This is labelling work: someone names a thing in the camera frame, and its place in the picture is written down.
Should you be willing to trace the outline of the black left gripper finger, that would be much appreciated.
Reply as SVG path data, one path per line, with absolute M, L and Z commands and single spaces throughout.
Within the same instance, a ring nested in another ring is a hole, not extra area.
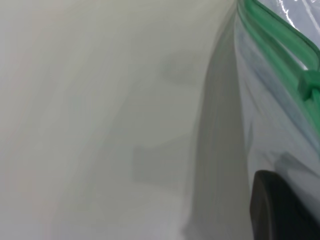
M 254 175 L 250 219 L 255 240 L 318 240 L 320 225 L 277 173 Z

